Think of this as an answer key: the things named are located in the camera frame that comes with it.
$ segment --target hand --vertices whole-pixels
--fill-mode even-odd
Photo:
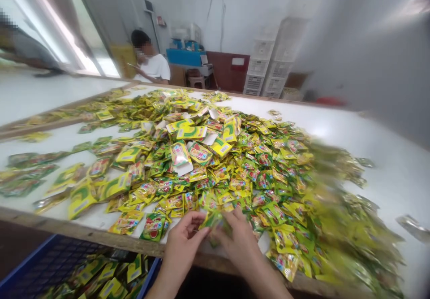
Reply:
[[[146,299],[174,299],[176,297],[193,264],[198,246],[209,233],[209,228],[196,232],[205,218],[204,213],[188,212],[170,230],[160,273],[146,295]]]
[[[142,75],[143,77],[147,77],[148,75],[140,69],[140,67],[133,65],[133,68],[136,70],[136,73]]]
[[[230,261],[239,272],[246,276],[258,270],[262,264],[266,264],[257,240],[252,232],[252,227],[242,214],[242,209],[237,206],[232,212],[222,212],[232,228],[232,238],[222,230],[213,230],[213,235],[223,246]]]
[[[163,268],[180,279],[180,284],[193,264],[200,243],[209,233],[209,228],[196,232],[205,217],[202,212],[188,212],[168,234]]]

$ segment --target man in white t-shirt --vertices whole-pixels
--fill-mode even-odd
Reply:
[[[138,66],[134,66],[137,75],[134,79],[156,84],[169,84],[169,63],[162,54],[152,46],[151,39],[142,30],[134,30],[131,42],[136,50]]]

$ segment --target white t-shirt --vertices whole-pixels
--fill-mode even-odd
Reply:
[[[162,54],[147,58],[146,62],[140,65],[140,69],[143,70],[148,76],[153,78],[170,80],[169,63]],[[141,74],[137,74],[134,79],[140,80],[142,82],[151,82]]]

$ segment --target stacked crates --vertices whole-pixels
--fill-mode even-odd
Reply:
[[[278,26],[260,27],[253,43],[243,94],[260,95],[278,29]]]
[[[279,28],[261,96],[279,98],[296,60],[308,19],[288,17]]]

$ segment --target plastic crate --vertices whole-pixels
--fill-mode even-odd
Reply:
[[[261,26],[254,39],[264,41],[275,41],[279,26]]]
[[[260,91],[263,81],[264,76],[246,75],[244,89]]]
[[[243,90],[243,94],[244,95],[252,95],[252,96],[259,96],[260,95],[260,90],[256,91],[256,90],[250,90],[250,89],[244,89]]]
[[[248,74],[253,76],[265,76],[269,61],[251,59],[248,66]]]
[[[262,91],[281,93],[286,81],[287,78],[267,77]]]
[[[274,60],[292,62],[296,59],[308,23],[309,20],[302,18],[286,18],[283,21],[273,51]]]
[[[257,60],[269,60],[274,46],[274,41],[254,40],[251,58]]]
[[[85,262],[89,254],[102,247],[105,246],[55,234],[0,283],[0,298],[35,299],[51,286],[67,281],[78,264]],[[154,283],[159,265],[160,259],[156,258],[138,299],[143,298]]]
[[[261,94],[261,96],[263,97],[270,97],[270,98],[277,98],[277,99],[279,98],[280,95],[281,95],[281,92],[275,93],[275,92],[269,92],[269,91],[263,92]]]
[[[286,87],[282,90],[281,99],[300,102],[303,100],[303,94],[296,88]]]
[[[284,61],[270,61],[267,75],[269,77],[287,78],[293,63]]]

